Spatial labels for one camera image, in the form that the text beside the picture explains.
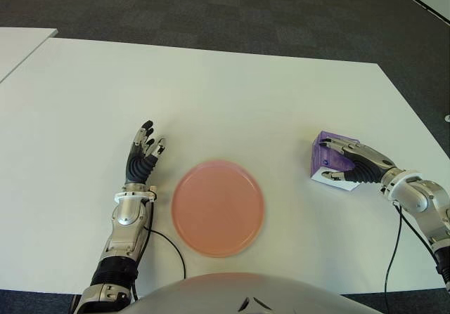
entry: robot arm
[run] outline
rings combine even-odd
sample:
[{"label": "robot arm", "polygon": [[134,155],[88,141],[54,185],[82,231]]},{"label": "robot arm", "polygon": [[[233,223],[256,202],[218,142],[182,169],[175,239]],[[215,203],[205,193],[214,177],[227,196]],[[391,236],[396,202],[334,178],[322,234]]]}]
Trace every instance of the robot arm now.
[{"label": "robot arm", "polygon": [[338,138],[324,138],[320,145],[338,151],[355,164],[350,171],[327,171],[323,176],[335,181],[381,183],[386,199],[398,202],[415,218],[450,293],[450,199],[443,187],[424,181],[418,171],[398,169],[393,161],[367,145]]},{"label": "robot arm", "polygon": [[73,313],[119,311],[131,302],[131,287],[138,276],[138,264],[149,232],[144,226],[153,217],[156,187],[146,181],[165,149],[161,138],[155,147],[150,135],[152,121],[137,132],[127,160],[126,181],[115,195],[117,207],[112,212],[112,233],[102,251],[91,286],[86,288]]}]

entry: wire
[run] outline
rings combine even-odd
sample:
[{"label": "wire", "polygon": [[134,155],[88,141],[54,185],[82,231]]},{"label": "wire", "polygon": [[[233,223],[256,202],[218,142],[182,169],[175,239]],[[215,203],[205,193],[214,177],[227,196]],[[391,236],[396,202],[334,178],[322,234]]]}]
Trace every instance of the wire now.
[{"label": "wire", "polygon": [[163,235],[161,232],[155,231],[155,230],[150,230],[153,233],[156,233],[157,235],[160,235],[161,237],[163,237],[164,239],[166,239],[178,252],[178,255],[181,259],[181,263],[183,264],[183,279],[186,279],[186,264],[184,263],[184,259],[183,259],[183,255],[181,254],[180,250],[178,249],[178,247],[175,246],[175,244],[173,243],[173,241],[171,241],[168,237],[166,237],[165,235]]},{"label": "wire", "polygon": [[133,299],[134,302],[138,301],[138,294],[136,293],[136,284],[133,282],[133,285],[131,286],[131,290],[133,291]]},{"label": "wire", "polygon": [[394,248],[394,251],[392,252],[391,261],[389,262],[389,266],[387,267],[386,277],[385,277],[385,304],[386,304],[387,314],[389,314],[389,305],[387,303],[387,279],[389,277],[389,272],[391,271],[392,263],[394,262],[395,254],[397,252],[397,247],[399,246],[399,240],[400,240],[400,234],[401,234],[401,223],[403,221],[403,217],[402,217],[403,214],[401,214],[401,207],[399,207],[399,209],[397,211],[400,214],[400,217],[399,217],[399,230],[397,232],[397,239],[395,240],[395,248]]},{"label": "wire", "polygon": [[[155,203],[151,203],[151,207],[150,207],[150,219],[148,220],[148,228],[152,228],[153,225],[153,214],[155,211]],[[146,237],[146,241],[144,242],[143,246],[142,246],[142,250],[138,255],[138,258],[136,260],[136,264],[137,266],[139,266],[139,263],[141,262],[143,253],[146,251],[147,249],[147,245],[148,245],[148,241],[150,240],[150,234],[151,231],[149,231],[145,226],[144,228],[147,230],[147,237]],[[136,292],[136,284],[133,282],[133,285],[131,286],[131,291],[133,292],[133,298],[135,301],[138,301],[138,294]]]},{"label": "wire", "polygon": [[[155,203],[152,203],[152,205],[151,205],[151,207],[150,207],[150,220],[148,221],[148,228],[150,228],[150,229],[152,228],[152,225],[153,225],[153,211],[154,211],[154,210],[155,210]],[[141,262],[143,253],[146,251],[146,248],[147,248],[147,245],[148,245],[148,241],[149,241],[149,239],[150,239],[150,233],[151,233],[151,231],[148,231],[148,232],[147,232],[147,238],[146,238],[146,241],[144,242],[144,244],[143,244],[143,246],[142,246],[141,253],[139,253],[139,256],[138,256],[138,258],[137,258],[137,260],[136,260],[138,266],[139,266],[139,263]]]},{"label": "wire", "polygon": [[435,255],[433,254],[433,251],[431,250],[430,246],[426,243],[426,241],[422,238],[421,235],[419,235],[419,233],[416,231],[416,229],[411,225],[411,223],[409,223],[408,219],[405,218],[405,216],[403,215],[403,213],[401,212],[401,209],[397,206],[394,205],[395,209],[397,210],[397,212],[400,214],[401,218],[403,219],[403,221],[407,224],[407,226],[409,226],[409,228],[411,229],[411,231],[414,232],[414,234],[417,236],[417,238],[422,242],[423,246],[425,246],[425,248],[427,249],[428,253],[431,255],[431,257],[433,258],[433,260],[435,261],[436,265],[439,265],[437,258],[435,257]]}]

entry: round plastic plate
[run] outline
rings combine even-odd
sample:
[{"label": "round plastic plate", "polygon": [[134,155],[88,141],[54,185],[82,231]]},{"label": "round plastic plate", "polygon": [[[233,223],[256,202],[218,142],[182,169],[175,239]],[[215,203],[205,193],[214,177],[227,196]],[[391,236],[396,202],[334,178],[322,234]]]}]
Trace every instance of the round plastic plate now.
[{"label": "round plastic plate", "polygon": [[206,256],[230,256],[248,247],[264,218],[264,199],[251,175],[237,164],[210,161],[181,179],[172,201],[175,228]]}]

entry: gray carpet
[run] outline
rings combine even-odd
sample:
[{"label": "gray carpet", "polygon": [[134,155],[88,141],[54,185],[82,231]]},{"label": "gray carpet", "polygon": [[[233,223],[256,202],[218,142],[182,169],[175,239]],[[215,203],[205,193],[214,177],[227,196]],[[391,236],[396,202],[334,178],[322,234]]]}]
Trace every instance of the gray carpet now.
[{"label": "gray carpet", "polygon": [[[412,0],[0,0],[0,26],[57,27],[59,37],[76,39],[377,63],[450,155],[444,121],[450,29]],[[427,313],[447,314],[450,301],[436,292],[442,293],[393,296],[399,304],[393,313],[424,313],[426,305],[433,308]],[[0,292],[0,313],[64,313],[60,305],[67,299]],[[47,309],[38,311],[39,304]]]}]

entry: purple object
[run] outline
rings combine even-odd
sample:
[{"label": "purple object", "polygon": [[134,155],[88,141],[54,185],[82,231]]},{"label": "purple object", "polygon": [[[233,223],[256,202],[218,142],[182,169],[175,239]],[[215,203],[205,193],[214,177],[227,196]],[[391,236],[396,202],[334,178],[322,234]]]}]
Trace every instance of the purple object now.
[{"label": "purple object", "polygon": [[335,133],[328,133],[327,131],[321,131],[316,140],[312,143],[312,157],[311,157],[311,177],[320,169],[321,166],[334,169],[337,171],[347,171],[354,168],[354,164],[350,159],[345,158],[339,152],[330,148],[321,147],[319,145],[322,138],[334,137],[342,138],[346,140],[352,140],[359,143],[354,138],[348,138]]}]

